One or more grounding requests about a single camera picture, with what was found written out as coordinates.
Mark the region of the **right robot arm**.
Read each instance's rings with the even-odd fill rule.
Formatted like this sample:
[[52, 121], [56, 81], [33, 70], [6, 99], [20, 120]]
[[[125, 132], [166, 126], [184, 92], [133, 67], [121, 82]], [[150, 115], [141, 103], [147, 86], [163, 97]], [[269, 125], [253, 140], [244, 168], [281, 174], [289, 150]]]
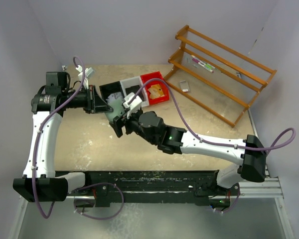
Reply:
[[130, 116], [123, 114], [110, 121], [117, 137], [135, 133], [167, 154], [199, 154], [231, 162], [225, 169], [216, 172], [212, 191], [223, 195], [233, 185], [247, 180], [264, 182], [267, 154], [260, 150], [262, 144], [254, 135], [246, 139], [226, 139], [193, 135], [190, 131], [164, 123], [155, 112], [139, 110]]

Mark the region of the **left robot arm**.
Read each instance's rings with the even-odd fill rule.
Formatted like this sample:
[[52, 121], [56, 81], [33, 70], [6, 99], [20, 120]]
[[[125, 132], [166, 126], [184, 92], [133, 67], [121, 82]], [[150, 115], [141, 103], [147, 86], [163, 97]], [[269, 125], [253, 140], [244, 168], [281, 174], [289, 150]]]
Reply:
[[88, 114], [109, 113], [109, 106], [88, 83], [94, 70], [77, 68], [84, 76], [79, 92], [70, 87], [67, 72], [47, 72], [46, 84], [31, 100], [33, 134], [30, 153], [21, 178], [13, 181], [13, 189], [29, 202], [64, 201], [76, 190], [81, 195], [91, 193], [93, 184], [83, 172], [70, 172], [59, 177], [54, 169], [57, 134], [66, 109], [82, 108]]

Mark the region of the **green card holder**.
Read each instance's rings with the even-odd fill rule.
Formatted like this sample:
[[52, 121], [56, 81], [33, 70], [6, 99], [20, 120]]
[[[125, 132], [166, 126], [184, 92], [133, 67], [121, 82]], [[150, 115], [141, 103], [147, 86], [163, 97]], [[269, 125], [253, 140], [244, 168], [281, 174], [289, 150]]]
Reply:
[[115, 99], [109, 103], [109, 106], [112, 107], [113, 111], [105, 113], [106, 118], [109, 121], [109, 124], [112, 125], [115, 117], [120, 117], [125, 113], [125, 109], [123, 107], [124, 100]]

